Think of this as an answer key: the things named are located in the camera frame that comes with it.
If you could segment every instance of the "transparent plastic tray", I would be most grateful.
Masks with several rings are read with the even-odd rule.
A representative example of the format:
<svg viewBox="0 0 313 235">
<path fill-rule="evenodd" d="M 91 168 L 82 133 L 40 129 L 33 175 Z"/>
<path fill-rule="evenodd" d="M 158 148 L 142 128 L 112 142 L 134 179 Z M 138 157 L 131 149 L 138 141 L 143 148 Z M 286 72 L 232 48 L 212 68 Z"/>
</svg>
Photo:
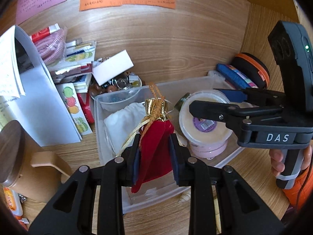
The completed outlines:
<svg viewBox="0 0 313 235">
<path fill-rule="evenodd" d="M 170 120 L 176 131 L 181 134 L 178 122 L 179 112 L 174 109 L 174 105 L 186 93 L 194 93 L 201 90 L 213 88 L 232 89 L 225 81 L 216 77 L 206 76 L 200 78 L 189 78 L 185 80 L 171 81 L 157 84 L 160 92 L 171 104 L 169 105 Z M 133 102 L 143 102 L 145 99 L 152 98 L 153 95 L 148 86 L 138 87 L 130 90 L 117 91 L 99 95 L 94 100 L 95 126 L 98 144 L 99 159 L 101 165 L 115 158 L 111 140 L 108 136 L 108 130 L 103 122 L 110 114 L 125 108 Z M 243 150 L 237 145 L 237 137 L 232 134 L 224 152 L 212 160 L 203 159 L 210 166 L 218 168 L 223 167 L 236 155 Z M 123 212 L 132 212 L 145 207 L 152 206 L 156 203 L 174 197 L 183 191 L 186 187 L 178 187 L 173 178 L 173 173 L 150 182 L 144 183 L 137 193 L 131 193 L 130 188 L 122 188 Z"/>
</svg>

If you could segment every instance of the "gold fabric top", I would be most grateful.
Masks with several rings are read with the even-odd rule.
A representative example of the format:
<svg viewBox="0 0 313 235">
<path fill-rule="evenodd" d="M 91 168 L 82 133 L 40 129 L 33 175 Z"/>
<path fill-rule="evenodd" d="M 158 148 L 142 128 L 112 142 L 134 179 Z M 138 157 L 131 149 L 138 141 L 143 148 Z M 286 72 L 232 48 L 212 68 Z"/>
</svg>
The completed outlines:
<svg viewBox="0 0 313 235">
<path fill-rule="evenodd" d="M 159 112 L 159 117 L 156 119 L 158 121 L 162 121 L 165 122 L 167 120 L 169 120 L 167 112 L 168 112 L 168 106 L 167 106 L 167 102 L 163 101 L 162 102 L 162 106 L 161 106 L 161 110 L 160 111 L 156 111 L 154 110 L 154 106 L 155 106 L 155 99 L 151 98 L 151 99 L 146 99 L 145 101 L 145 108 L 146 108 L 146 114 L 147 116 L 151 116 L 151 114 L 153 112 Z"/>
</svg>

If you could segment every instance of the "white cloth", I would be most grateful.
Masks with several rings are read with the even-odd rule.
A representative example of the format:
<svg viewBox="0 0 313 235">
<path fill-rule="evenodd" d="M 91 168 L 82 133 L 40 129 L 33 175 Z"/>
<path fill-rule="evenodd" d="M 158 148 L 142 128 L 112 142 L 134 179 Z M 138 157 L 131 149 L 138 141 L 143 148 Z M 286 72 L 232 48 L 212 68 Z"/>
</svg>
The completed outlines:
<svg viewBox="0 0 313 235">
<path fill-rule="evenodd" d="M 113 151 L 116 154 L 121 150 L 128 135 L 139 125 L 145 116 L 145 107 L 141 103 L 134 102 L 104 119 Z"/>
</svg>

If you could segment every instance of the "wooden stand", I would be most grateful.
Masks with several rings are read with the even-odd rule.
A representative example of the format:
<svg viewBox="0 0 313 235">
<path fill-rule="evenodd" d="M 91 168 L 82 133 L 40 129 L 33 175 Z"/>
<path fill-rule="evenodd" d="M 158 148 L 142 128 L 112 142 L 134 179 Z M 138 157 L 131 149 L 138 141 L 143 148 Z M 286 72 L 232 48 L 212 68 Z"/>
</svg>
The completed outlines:
<svg viewBox="0 0 313 235">
<path fill-rule="evenodd" d="M 54 152 L 43 152 L 16 120 L 0 133 L 0 166 L 4 186 L 40 202 L 48 202 L 72 174 L 65 161 Z"/>
</svg>

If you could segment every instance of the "white card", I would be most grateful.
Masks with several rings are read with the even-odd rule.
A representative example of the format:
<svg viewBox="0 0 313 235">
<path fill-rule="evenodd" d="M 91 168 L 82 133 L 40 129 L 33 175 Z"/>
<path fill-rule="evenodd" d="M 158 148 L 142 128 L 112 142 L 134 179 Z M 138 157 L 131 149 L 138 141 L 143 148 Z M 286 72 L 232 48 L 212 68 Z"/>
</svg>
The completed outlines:
<svg viewBox="0 0 313 235">
<path fill-rule="evenodd" d="M 94 67 L 92 69 L 92 73 L 97 83 L 99 85 L 103 85 L 105 82 L 108 82 L 115 76 L 121 74 L 133 66 L 133 62 L 131 61 L 126 50 L 124 50 Z"/>
</svg>

